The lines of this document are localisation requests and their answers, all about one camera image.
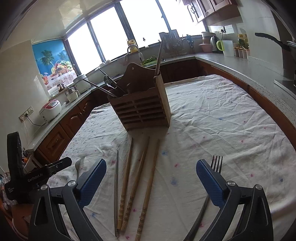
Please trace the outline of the steel chopstick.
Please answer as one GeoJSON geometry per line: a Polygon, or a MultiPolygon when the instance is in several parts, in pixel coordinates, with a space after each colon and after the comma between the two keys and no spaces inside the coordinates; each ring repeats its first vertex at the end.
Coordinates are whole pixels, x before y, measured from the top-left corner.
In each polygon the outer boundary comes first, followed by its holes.
{"type": "MultiPolygon", "coordinates": [[[[98,68],[98,70],[103,74],[103,75],[107,75],[101,68],[98,68]]],[[[116,84],[116,86],[123,92],[123,95],[127,94],[111,77],[109,77],[114,84],[116,84]]]]}
{"type": "Polygon", "coordinates": [[[113,203],[114,203],[114,235],[116,238],[119,237],[119,231],[117,228],[118,224],[118,163],[119,163],[119,151],[116,153],[115,171],[114,171],[114,192],[113,192],[113,203]]]}
{"type": "Polygon", "coordinates": [[[85,78],[83,78],[83,80],[84,80],[85,82],[87,82],[87,83],[93,85],[94,87],[98,88],[98,89],[101,90],[102,92],[108,94],[109,96],[111,96],[111,97],[115,97],[115,98],[117,97],[114,93],[112,93],[112,92],[110,92],[110,91],[108,91],[108,90],[106,90],[106,89],[100,87],[99,85],[97,85],[97,84],[95,84],[95,83],[93,83],[93,82],[91,82],[91,81],[89,81],[89,80],[87,80],[87,79],[85,79],[85,78]]]}

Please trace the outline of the steel spoon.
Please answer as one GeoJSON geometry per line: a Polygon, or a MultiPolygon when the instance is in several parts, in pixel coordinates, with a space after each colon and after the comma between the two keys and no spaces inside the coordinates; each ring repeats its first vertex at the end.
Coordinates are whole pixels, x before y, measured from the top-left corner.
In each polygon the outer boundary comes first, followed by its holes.
{"type": "Polygon", "coordinates": [[[107,76],[104,75],[104,83],[111,88],[111,91],[117,96],[121,97],[123,95],[123,92],[116,86],[116,84],[113,83],[113,81],[107,76]]]}

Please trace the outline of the small steel fork left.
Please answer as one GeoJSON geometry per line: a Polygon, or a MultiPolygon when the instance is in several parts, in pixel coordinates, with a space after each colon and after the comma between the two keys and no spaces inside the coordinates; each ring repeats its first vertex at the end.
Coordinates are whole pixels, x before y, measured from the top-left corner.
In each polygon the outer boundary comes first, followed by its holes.
{"type": "Polygon", "coordinates": [[[78,161],[76,161],[75,163],[75,169],[76,169],[76,173],[77,173],[77,177],[76,177],[76,180],[78,180],[79,176],[81,174],[84,173],[84,168],[83,168],[83,161],[84,161],[85,157],[82,157],[81,159],[79,159],[78,161]]]}

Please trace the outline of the steel chopstick beside spoon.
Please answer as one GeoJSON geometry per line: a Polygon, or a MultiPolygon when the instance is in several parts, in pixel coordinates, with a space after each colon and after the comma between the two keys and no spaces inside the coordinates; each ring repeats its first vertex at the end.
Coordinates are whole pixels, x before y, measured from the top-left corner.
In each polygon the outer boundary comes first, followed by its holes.
{"type": "Polygon", "coordinates": [[[115,171],[114,171],[114,192],[113,192],[113,203],[114,203],[114,235],[116,238],[119,237],[119,231],[117,228],[118,224],[118,163],[119,163],[119,151],[116,153],[115,171]]]}

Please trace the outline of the steel fork right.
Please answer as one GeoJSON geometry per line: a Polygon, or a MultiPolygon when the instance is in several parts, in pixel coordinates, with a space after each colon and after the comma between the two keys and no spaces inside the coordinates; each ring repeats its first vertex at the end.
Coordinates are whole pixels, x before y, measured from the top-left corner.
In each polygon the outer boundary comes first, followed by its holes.
{"type": "MultiPolygon", "coordinates": [[[[211,162],[211,168],[215,171],[218,172],[219,174],[221,173],[221,169],[222,169],[222,165],[223,165],[223,156],[213,156],[212,158],[212,162],[211,162]]],[[[208,206],[209,203],[209,196],[206,196],[206,199],[203,203],[203,206],[201,208],[201,211],[198,215],[198,217],[196,218],[193,226],[191,227],[190,231],[188,232],[188,234],[186,235],[186,237],[184,238],[184,241],[193,241],[196,233],[200,227],[200,224],[202,222],[203,216],[205,214],[206,208],[208,206]]]]}

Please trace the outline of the white red rice cooker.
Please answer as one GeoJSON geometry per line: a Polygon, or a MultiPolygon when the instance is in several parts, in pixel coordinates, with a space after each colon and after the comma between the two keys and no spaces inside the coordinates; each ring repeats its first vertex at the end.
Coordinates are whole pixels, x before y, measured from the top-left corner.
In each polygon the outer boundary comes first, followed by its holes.
{"type": "Polygon", "coordinates": [[[53,120],[62,111],[60,101],[53,99],[46,103],[39,111],[39,115],[43,118],[46,123],[53,120]]]}

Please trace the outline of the white floral tablecloth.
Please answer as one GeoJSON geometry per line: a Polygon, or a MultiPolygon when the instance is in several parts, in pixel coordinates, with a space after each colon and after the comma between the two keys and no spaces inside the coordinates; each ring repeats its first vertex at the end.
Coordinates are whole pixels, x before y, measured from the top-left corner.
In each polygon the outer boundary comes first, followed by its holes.
{"type": "Polygon", "coordinates": [[[133,187],[142,151],[144,168],[129,222],[120,240],[134,240],[151,168],[155,168],[142,240],[183,240],[206,198],[196,174],[200,159],[223,157],[222,176],[239,186],[264,188],[273,219],[275,240],[281,240],[295,220],[295,150],[273,119],[243,89],[210,75],[166,86],[170,126],[127,132],[110,104],[91,112],[63,152],[70,166],[48,181],[64,186],[98,159],[107,163],[87,217],[104,240],[115,240],[114,174],[122,181],[132,154],[127,193],[133,187]]]}

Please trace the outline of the fruit poster blue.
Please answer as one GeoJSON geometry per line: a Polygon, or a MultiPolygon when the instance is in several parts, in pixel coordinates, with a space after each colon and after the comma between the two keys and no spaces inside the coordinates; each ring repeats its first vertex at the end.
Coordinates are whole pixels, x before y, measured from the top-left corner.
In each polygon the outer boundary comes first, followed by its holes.
{"type": "Polygon", "coordinates": [[[61,39],[32,45],[35,61],[45,87],[52,91],[59,84],[71,85],[77,77],[61,39]]]}

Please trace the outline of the wooden utensil holder box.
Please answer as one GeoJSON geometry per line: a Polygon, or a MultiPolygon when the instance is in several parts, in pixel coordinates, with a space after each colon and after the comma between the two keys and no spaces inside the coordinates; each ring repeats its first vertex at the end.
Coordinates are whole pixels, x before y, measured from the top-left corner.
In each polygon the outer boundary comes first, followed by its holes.
{"type": "Polygon", "coordinates": [[[131,63],[117,83],[126,94],[108,99],[127,131],[170,126],[171,109],[160,72],[131,63]]]}

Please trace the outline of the spice jar set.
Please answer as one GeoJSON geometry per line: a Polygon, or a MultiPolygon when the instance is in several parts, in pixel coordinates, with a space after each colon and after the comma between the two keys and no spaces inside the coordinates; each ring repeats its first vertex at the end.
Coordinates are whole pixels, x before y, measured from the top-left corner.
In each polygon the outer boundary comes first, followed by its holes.
{"type": "Polygon", "coordinates": [[[235,53],[236,57],[247,60],[249,58],[250,51],[248,49],[245,49],[245,48],[235,47],[234,48],[234,53],[235,53]]]}

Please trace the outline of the green vegetables in sink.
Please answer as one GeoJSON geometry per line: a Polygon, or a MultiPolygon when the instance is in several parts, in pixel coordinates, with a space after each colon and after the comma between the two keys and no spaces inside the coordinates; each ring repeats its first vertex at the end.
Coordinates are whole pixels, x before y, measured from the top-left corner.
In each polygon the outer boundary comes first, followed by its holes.
{"type": "Polygon", "coordinates": [[[158,58],[156,58],[155,56],[151,56],[151,57],[149,57],[148,59],[145,59],[145,60],[141,63],[141,65],[142,65],[143,67],[148,67],[148,66],[151,66],[151,65],[155,65],[155,64],[157,64],[157,62],[158,62],[158,58]]]}

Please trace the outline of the black wok on stove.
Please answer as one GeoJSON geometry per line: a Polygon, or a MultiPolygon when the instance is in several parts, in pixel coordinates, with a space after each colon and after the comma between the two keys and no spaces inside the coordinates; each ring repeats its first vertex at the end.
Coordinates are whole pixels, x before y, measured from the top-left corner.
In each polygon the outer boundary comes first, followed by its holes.
{"type": "Polygon", "coordinates": [[[283,50],[287,51],[290,53],[290,55],[292,56],[293,59],[293,63],[295,65],[295,42],[293,41],[287,41],[286,44],[284,44],[283,42],[279,41],[278,39],[276,39],[275,37],[266,34],[266,33],[254,33],[255,36],[257,37],[261,37],[261,38],[267,38],[270,39],[272,41],[274,41],[276,44],[278,44],[283,50]]]}

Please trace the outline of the pink plastic basin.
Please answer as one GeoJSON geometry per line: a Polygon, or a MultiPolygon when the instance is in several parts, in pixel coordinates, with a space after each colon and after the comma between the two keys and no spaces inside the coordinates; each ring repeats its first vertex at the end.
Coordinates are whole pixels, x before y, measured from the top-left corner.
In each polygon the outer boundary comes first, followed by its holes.
{"type": "Polygon", "coordinates": [[[201,47],[202,51],[204,53],[212,53],[212,45],[211,44],[199,44],[199,46],[201,47]]]}

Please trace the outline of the yellow lid jar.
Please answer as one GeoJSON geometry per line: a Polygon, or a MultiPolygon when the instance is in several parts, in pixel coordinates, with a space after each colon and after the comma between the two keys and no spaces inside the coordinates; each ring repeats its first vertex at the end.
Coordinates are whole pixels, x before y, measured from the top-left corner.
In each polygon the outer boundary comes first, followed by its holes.
{"type": "Polygon", "coordinates": [[[238,44],[241,48],[249,49],[249,43],[246,34],[238,34],[238,44]]]}

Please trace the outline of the steel electric kettle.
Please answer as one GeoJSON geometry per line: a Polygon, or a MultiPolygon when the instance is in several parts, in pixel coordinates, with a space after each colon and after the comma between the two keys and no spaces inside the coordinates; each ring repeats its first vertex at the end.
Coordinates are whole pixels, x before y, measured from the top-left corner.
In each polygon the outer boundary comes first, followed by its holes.
{"type": "Polygon", "coordinates": [[[217,48],[217,42],[219,41],[219,38],[217,36],[212,36],[210,39],[210,44],[212,47],[212,53],[219,53],[222,54],[223,52],[217,48]]]}

